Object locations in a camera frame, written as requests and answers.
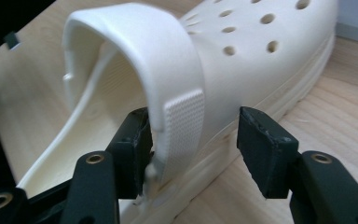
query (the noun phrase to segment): shoe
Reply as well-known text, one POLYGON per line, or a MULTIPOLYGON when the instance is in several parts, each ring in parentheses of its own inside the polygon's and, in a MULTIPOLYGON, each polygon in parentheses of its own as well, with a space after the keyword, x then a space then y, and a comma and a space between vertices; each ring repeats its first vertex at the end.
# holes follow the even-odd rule
POLYGON ((282 117, 322 73, 337 0, 204 1, 177 20, 143 4, 80 10, 65 25, 73 109, 19 183, 29 197, 71 178, 147 106, 155 154, 144 196, 120 200, 122 223, 170 223, 235 158, 242 105, 282 117))

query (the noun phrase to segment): black plastic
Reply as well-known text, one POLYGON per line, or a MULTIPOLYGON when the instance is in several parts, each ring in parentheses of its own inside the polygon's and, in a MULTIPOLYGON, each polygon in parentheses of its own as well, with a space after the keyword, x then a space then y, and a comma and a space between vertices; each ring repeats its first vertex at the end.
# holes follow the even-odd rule
POLYGON ((358 223, 358 184, 339 160, 307 151, 298 169, 318 223, 358 223))
POLYGON ((29 200, 31 222, 37 224, 59 223, 68 196, 71 180, 48 189, 29 200))
POLYGON ((23 189, 0 189, 0 224, 28 223, 30 218, 29 203, 23 189))
POLYGON ((152 146, 147 109, 130 112, 106 149, 114 158, 119 199, 135 199, 142 195, 152 146))
POLYGON ((115 185, 110 153, 95 151, 80 157, 60 223, 119 223, 115 185))
POLYGON ((263 196, 286 198, 287 165, 296 160, 298 141, 264 112, 243 106, 237 148, 263 196))

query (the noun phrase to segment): white plastic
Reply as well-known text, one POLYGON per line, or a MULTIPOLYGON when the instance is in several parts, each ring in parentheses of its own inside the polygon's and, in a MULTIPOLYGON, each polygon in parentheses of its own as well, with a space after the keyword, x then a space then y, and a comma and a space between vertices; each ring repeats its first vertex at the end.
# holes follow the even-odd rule
POLYGON ((334 44, 337 1, 205 1, 181 20, 125 4, 71 14, 63 44, 71 118, 19 184, 29 196, 71 177, 146 106, 155 156, 122 223, 171 222, 238 155, 241 105, 279 119, 305 96, 334 44))

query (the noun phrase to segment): wood grain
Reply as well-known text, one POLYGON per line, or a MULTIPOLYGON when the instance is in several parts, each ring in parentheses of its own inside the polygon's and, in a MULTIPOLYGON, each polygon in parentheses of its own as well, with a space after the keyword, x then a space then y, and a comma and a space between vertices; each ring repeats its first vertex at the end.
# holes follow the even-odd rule
MULTIPOLYGON (((69 118, 62 76, 62 29, 70 12, 128 1, 59 0, 0 48, 0 138, 19 180, 69 118)), ((144 1, 179 17, 200 0, 144 1)), ((282 120, 300 151, 340 159, 358 181, 358 43, 339 38, 322 77, 282 120)), ((195 198, 174 223, 291 223, 287 200, 265 200, 241 158, 195 198)))

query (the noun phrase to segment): ventilation hole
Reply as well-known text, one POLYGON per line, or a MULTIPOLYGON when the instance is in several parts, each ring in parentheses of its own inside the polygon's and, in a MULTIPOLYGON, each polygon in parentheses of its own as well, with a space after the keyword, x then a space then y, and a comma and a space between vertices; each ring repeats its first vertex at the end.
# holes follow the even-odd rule
POLYGON ((261 18, 260 22, 263 24, 269 24, 272 23, 275 19, 274 14, 267 14, 264 17, 261 18))
POLYGON ((223 52, 225 52, 226 55, 234 55, 235 54, 235 49, 231 46, 227 46, 225 48, 223 48, 223 52))
POLYGON ((267 50, 269 53, 273 53, 273 52, 277 51, 277 49, 278 49, 278 42, 271 41, 268 43, 267 50))
POLYGON ((200 22, 199 21, 197 21, 197 22, 194 22, 194 23, 190 23, 188 26, 193 26, 193 25, 197 25, 197 24, 199 24, 200 22))
POLYGON ((232 12, 232 10, 227 10, 227 11, 224 11, 224 12, 222 12, 222 13, 220 13, 220 17, 226 17, 226 16, 228 16, 229 14, 231 14, 231 12, 232 12))
POLYGON ((310 4, 310 0, 299 0, 296 4, 298 10, 306 8, 310 4))
POLYGON ((196 17, 197 17, 197 15, 198 15, 198 14, 194 14, 194 15, 192 15, 191 17, 187 18, 186 20, 187 20, 187 21, 190 21, 191 19, 196 18, 196 17))
POLYGON ((235 27, 228 27, 222 30, 223 33, 231 33, 235 31, 235 27))

